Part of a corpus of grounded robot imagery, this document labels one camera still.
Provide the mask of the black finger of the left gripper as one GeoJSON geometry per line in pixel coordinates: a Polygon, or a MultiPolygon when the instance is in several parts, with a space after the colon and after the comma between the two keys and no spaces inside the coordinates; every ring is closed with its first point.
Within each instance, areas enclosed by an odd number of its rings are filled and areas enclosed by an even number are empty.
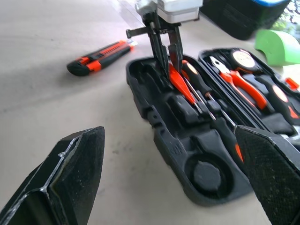
{"type": "Polygon", "coordinates": [[[183,48],[179,32],[179,27],[173,27],[168,31],[170,45],[168,46],[172,65],[178,73],[182,70],[183,48]]]}
{"type": "Polygon", "coordinates": [[[150,38],[151,48],[153,56],[156,59],[158,65],[160,66],[163,75],[168,78],[169,76],[169,59],[167,54],[167,49],[161,41],[160,34],[151,30],[148,34],[150,38]]]}

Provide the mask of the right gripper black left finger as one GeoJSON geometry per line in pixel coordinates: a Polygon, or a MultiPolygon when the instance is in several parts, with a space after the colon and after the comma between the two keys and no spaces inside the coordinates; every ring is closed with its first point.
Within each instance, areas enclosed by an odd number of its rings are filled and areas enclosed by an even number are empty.
{"type": "Polygon", "coordinates": [[[60,139],[0,212],[2,225],[85,225],[97,195],[105,147],[102,126],[60,139]]]}

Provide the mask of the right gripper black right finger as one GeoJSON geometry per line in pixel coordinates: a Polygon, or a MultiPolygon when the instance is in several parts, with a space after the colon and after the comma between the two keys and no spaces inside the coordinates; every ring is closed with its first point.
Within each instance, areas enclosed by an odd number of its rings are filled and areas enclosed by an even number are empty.
{"type": "Polygon", "coordinates": [[[237,125],[243,167],[273,225],[300,223],[300,152],[282,136],[237,125]]]}

